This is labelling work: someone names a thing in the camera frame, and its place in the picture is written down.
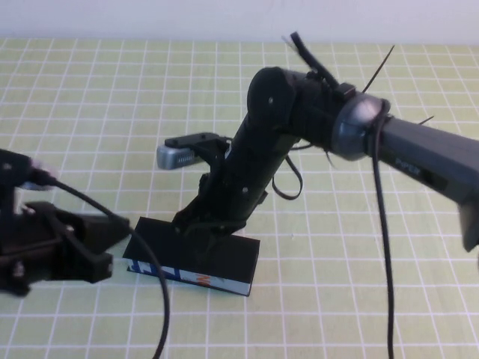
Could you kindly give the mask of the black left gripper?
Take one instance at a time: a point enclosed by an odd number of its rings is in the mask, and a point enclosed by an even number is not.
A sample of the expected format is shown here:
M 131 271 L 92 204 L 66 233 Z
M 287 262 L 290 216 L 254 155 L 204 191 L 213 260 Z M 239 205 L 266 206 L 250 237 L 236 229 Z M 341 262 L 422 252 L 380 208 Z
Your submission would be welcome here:
M 1 291 L 25 297 L 42 280 L 97 283 L 112 276 L 106 251 L 129 235 L 128 218 L 77 215 L 48 202 L 30 202 L 1 217 Z

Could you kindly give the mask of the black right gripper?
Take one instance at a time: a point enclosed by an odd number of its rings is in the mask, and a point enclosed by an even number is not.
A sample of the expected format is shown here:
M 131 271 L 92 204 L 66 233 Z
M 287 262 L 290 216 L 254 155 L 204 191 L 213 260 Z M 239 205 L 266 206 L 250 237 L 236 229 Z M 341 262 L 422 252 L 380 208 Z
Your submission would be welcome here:
M 195 231 L 195 260 L 205 263 L 227 237 L 244 228 L 265 198 L 265 188 L 289 152 L 289 136 L 241 126 L 230 144 L 204 132 L 178 138 L 174 147 L 192 150 L 210 165 L 197 196 L 174 216 L 176 233 Z

